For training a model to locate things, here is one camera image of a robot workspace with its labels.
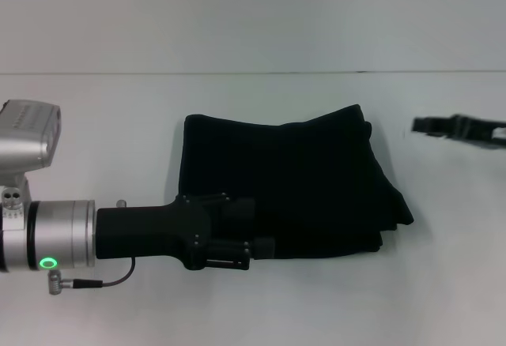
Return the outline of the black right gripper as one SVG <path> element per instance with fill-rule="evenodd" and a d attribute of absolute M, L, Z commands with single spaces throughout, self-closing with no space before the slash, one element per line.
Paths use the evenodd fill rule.
<path fill-rule="evenodd" d="M 430 137 L 448 137 L 485 149 L 505 148 L 505 122 L 464 115 L 424 117 L 412 121 L 411 131 Z"/>

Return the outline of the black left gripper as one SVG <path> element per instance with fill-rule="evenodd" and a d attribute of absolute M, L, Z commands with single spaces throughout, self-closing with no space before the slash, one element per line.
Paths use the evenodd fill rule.
<path fill-rule="evenodd" d="M 211 223 L 216 228 L 252 228 L 254 222 L 255 200 L 224 192 L 184 194 L 163 206 L 99 209 L 96 257 L 169 256 L 189 270 L 249 270 L 251 259 L 274 258 L 274 238 L 211 239 Z"/>

